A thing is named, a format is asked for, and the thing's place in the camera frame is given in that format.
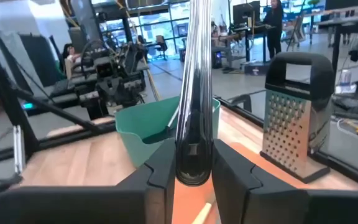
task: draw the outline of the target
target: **black metal frame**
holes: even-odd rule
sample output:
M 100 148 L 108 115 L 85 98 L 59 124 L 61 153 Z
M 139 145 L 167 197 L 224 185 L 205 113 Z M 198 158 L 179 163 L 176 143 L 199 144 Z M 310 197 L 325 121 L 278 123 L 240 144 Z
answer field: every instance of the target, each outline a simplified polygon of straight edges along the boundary
M 18 98 L 31 102 L 39 108 L 51 111 L 57 116 L 72 121 L 75 124 L 78 124 L 83 127 L 83 129 L 38 140 L 35 137 L 34 131 L 31 128 L 29 120 L 27 119 L 27 116 L 25 115 L 25 112 L 22 109 Z M 23 90 L 12 87 L 12 83 L 9 81 L 8 75 L 5 69 L 2 68 L 1 64 L 0 100 L 12 125 L 20 126 L 23 130 L 26 160 L 29 160 L 35 152 L 45 150 L 51 147 L 61 146 L 63 144 L 68 144 L 82 139 L 88 139 L 93 136 L 110 133 L 116 130 L 115 122 L 95 125 L 89 121 L 84 121 L 76 116 L 73 116 L 72 114 L 63 111 L 56 106 L 52 106 L 48 103 L 37 100 L 32 97 L 32 95 L 28 94 Z M 11 147 L 0 151 L 0 161 L 13 158 L 13 156 L 14 152 Z

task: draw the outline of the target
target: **computer monitor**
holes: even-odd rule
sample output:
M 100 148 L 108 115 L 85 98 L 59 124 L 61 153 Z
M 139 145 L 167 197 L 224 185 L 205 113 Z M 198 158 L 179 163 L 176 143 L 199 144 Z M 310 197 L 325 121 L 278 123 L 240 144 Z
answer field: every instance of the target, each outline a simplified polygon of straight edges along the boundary
M 254 18 L 255 22 L 260 21 L 260 2 L 253 1 L 250 3 L 233 6 L 233 24 L 242 25 L 248 22 L 248 18 Z

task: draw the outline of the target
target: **metal pole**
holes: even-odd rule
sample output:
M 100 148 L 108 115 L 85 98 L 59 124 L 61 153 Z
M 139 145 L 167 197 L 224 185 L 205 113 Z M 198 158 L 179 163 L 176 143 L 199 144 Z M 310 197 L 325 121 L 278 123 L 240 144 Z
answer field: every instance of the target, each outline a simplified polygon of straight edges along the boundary
M 127 18 L 126 16 L 122 18 L 122 24 L 124 25 L 125 38 L 127 39 L 127 43 L 133 42 L 131 27 L 129 25 L 128 19 L 130 19 L 130 18 Z
M 176 173 L 186 185 L 201 185 L 212 161 L 212 0 L 191 0 L 188 45 L 179 102 Z
M 230 26 L 230 24 L 232 24 L 232 22 L 231 22 L 231 13 L 230 13 L 230 2 L 231 2 L 231 0 L 227 0 L 227 5 L 229 6 L 228 8 L 229 8 L 229 26 Z
M 175 54 L 177 54 L 178 53 L 177 42 L 176 42 L 176 38 L 175 38 L 175 31 L 173 30 L 173 22 L 172 22 L 172 13 L 171 13 L 171 4 L 170 3 L 168 3 L 168 12 L 169 12 L 169 19 L 171 22 L 173 45 L 175 46 Z

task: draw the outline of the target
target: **floor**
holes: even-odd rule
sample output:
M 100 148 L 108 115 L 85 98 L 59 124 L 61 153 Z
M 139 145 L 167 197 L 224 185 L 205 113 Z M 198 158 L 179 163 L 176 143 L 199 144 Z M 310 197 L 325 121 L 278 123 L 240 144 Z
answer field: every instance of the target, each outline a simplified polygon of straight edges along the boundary
M 287 45 L 282 44 L 283 51 Z M 341 46 L 338 68 L 350 68 L 352 80 L 358 80 L 358 62 L 350 62 L 347 58 L 348 46 Z M 331 59 L 332 49 L 328 48 L 327 36 L 324 34 L 314 35 L 313 45 L 309 40 L 301 43 L 299 49 L 294 51 L 314 52 L 327 56 Z M 252 60 L 262 59 L 262 40 L 255 40 L 251 50 Z M 233 63 L 233 67 L 239 68 L 242 61 Z M 150 64 L 152 79 L 162 98 L 170 98 L 180 94 L 181 78 L 183 76 L 183 64 L 179 60 L 156 61 Z M 230 99 L 244 93 L 255 93 L 264 89 L 265 77 L 246 76 L 244 74 L 224 74 L 221 70 L 213 70 L 213 94 L 224 99 Z M 300 82 L 307 82 L 310 75 L 310 67 L 289 65 L 287 67 L 287 78 Z M 144 93 L 146 102 L 154 101 L 149 85 Z M 261 114 L 264 111 L 264 95 L 253 96 L 252 109 Z M 66 109 L 67 112 L 75 114 L 82 119 L 89 119 L 84 108 L 75 107 Z M 30 124 L 38 138 L 43 138 L 51 130 L 72 125 L 69 121 L 61 119 L 54 114 L 41 114 L 29 118 Z M 9 132 L 11 123 L 5 113 L 0 114 L 0 135 Z M 0 148 L 12 145 L 12 134 L 9 133 L 0 140 Z M 13 173 L 12 161 L 0 162 L 0 178 L 9 177 Z

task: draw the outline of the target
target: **glass wall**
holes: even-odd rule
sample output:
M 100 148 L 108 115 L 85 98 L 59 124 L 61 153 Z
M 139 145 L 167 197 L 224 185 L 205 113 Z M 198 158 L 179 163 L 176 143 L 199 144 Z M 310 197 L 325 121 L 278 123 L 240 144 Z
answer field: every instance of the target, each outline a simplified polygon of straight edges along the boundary
M 232 15 L 232 8 L 235 5 L 238 4 L 244 4 L 244 3 L 248 3 L 248 2 L 252 2 L 255 0 L 231 0 L 231 5 L 230 5 L 230 12 Z M 271 0 L 260 0 L 260 19 L 263 20 L 264 17 L 266 16 L 266 13 L 269 11 L 268 7 L 271 6 Z M 287 20 L 294 20 L 296 16 L 299 15 L 300 11 L 301 11 L 301 7 L 303 4 L 303 0 L 282 0 L 282 6 L 283 6 L 283 10 L 284 10 L 284 21 Z M 303 11 L 306 14 L 310 14 L 312 13 L 312 11 L 315 10 L 319 10 L 319 9 L 324 9 L 324 6 L 311 6 L 308 4 L 308 1 L 305 2 L 305 5 L 303 6 Z M 315 16 L 314 17 L 314 21 L 315 22 L 319 22 L 320 21 L 320 17 L 321 16 Z M 310 17 L 305 17 L 303 19 L 303 23 L 304 24 L 308 24 L 310 23 Z
M 168 12 L 133 17 L 130 24 L 136 26 L 137 35 L 142 35 L 149 44 L 156 42 L 157 35 L 162 35 L 168 47 L 165 55 L 171 56 L 184 47 L 182 39 L 187 36 L 189 15 L 190 3 L 185 1 L 169 4 Z M 126 42 L 122 20 L 107 21 L 100 24 L 100 29 L 102 33 L 111 35 L 118 45 Z M 149 58 L 159 55 L 156 47 L 158 46 L 149 47 Z

